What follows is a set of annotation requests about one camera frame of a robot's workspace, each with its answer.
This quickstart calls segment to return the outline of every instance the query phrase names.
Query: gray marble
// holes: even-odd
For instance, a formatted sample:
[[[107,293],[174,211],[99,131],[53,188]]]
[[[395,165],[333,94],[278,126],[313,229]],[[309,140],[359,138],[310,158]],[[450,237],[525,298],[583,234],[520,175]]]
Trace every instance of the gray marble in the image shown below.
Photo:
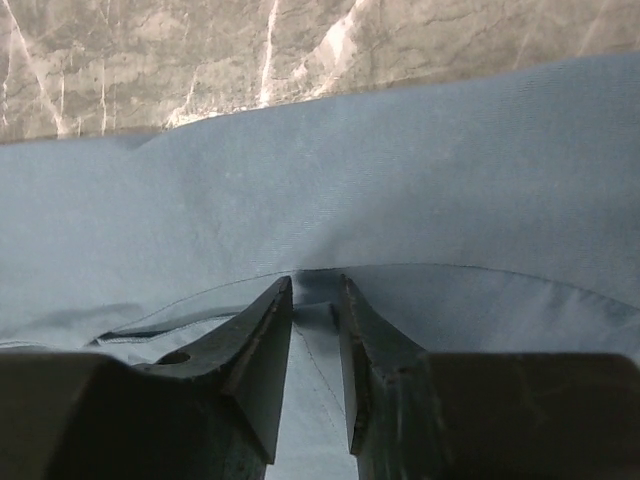
[[[639,48],[637,0],[0,0],[0,142]]]

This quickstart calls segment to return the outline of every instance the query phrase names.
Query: screw hole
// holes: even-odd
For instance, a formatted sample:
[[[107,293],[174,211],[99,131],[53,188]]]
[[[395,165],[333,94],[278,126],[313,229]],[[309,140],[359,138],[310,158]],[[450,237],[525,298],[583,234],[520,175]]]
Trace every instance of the screw hole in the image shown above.
[[[176,365],[178,363],[184,363],[190,358],[191,355],[185,352],[171,352],[158,360],[158,365]]]

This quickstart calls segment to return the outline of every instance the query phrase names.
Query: black plastic part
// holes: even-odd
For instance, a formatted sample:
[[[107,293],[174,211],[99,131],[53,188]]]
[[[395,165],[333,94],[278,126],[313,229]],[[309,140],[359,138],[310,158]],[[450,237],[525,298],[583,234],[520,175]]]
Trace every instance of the black plastic part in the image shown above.
[[[640,478],[640,372],[630,360],[428,355],[346,277],[342,304],[347,428],[361,479]]]
[[[284,277],[157,364],[0,355],[0,478],[263,478],[275,456],[292,315]]]

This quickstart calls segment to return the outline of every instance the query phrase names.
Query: marble surface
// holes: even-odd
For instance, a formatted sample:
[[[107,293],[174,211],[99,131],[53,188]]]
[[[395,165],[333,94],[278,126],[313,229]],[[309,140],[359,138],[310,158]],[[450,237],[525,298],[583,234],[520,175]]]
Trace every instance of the marble surface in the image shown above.
[[[0,142],[638,49],[638,0],[0,0]]]

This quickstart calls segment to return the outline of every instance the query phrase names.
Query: white marble vein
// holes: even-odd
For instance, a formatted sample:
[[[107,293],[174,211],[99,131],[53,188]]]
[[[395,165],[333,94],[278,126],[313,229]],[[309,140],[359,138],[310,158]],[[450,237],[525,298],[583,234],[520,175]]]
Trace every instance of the white marble vein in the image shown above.
[[[199,70],[200,66],[196,67],[195,71],[193,72],[193,77],[191,78],[191,83],[189,84],[189,90],[187,91],[184,103],[179,107],[174,108],[167,119],[164,121],[165,128],[178,127],[180,125],[185,125],[196,120],[201,120],[202,118],[207,118],[206,116],[201,117],[199,115],[196,115],[194,118],[193,115],[188,113],[189,104],[191,103],[191,99],[193,98],[193,92],[195,91],[196,83],[198,81]]]
[[[64,115],[64,72],[60,79],[60,115]]]
[[[107,102],[105,100],[105,66],[102,60],[102,96],[100,97],[100,106],[102,107],[102,134],[107,130]]]
[[[20,25],[18,24],[15,15],[13,14],[13,10],[11,9],[11,4],[9,3],[9,0],[2,0],[2,2],[5,6],[5,9],[7,10],[7,13],[9,14],[9,17],[11,18],[11,22],[13,25],[11,36],[13,37],[13,35],[15,35],[17,37],[25,61],[29,66],[29,69],[35,75],[38,86],[40,87],[40,101],[42,102],[43,106],[51,113],[53,121],[56,124],[58,135],[66,135],[69,132],[69,129],[65,121],[63,120],[62,115],[51,101],[51,96],[44,86],[44,77],[40,74],[38,69],[34,67],[33,59],[31,58],[31,53],[29,52],[29,47],[27,45],[27,40],[24,38],[24,35],[22,35]]]
[[[320,43],[293,69],[289,75],[290,78],[304,77],[308,73],[305,62],[311,58],[319,60],[325,68],[324,81],[314,88],[307,98],[323,95],[341,75],[349,70],[358,50],[356,43],[352,40],[359,26],[357,17],[370,4],[371,0],[356,0],[349,12],[331,25]]]
[[[580,44],[580,48],[578,49],[578,52],[576,53],[576,55],[578,56],[582,55],[585,49],[587,48],[587,46],[589,45],[589,42],[593,37],[593,33],[596,31],[596,27],[598,26],[598,22],[602,17],[602,13],[606,10],[607,5],[609,5],[609,1],[610,0],[603,0],[602,5],[600,6],[600,10],[598,11],[598,15],[596,15],[596,18],[593,20],[593,22],[591,22],[591,25],[589,26],[587,33],[584,35],[582,42]]]
[[[9,77],[11,76],[11,64],[13,60],[13,30],[9,33],[9,41],[7,45],[7,75],[2,81],[2,124],[7,127],[9,126],[9,122],[7,121],[7,109],[9,108],[9,104],[7,103],[7,91],[9,87],[7,86],[7,82],[9,81]]]
[[[531,34],[535,32],[536,29],[538,28],[538,25],[540,25],[540,20],[542,19],[542,15],[544,13],[545,4],[546,4],[546,0],[540,0],[540,3],[538,4],[538,8],[536,9],[536,18],[533,22],[531,22],[531,28],[527,30],[527,33],[524,35],[524,38],[522,39],[522,43],[520,44],[520,48],[518,48],[516,61],[513,62],[513,67],[512,67],[513,70],[518,68],[518,65],[520,64],[520,60],[522,59],[522,54],[524,53],[524,49],[527,47],[529,43],[529,37],[531,37]]]
[[[273,30],[276,26],[276,18],[278,16],[278,6],[280,0],[273,0],[273,6],[269,13],[269,21],[267,23],[267,47],[264,55],[264,66],[262,67],[262,77],[260,82],[260,97],[258,106],[266,107],[271,100],[271,63],[273,58]]]

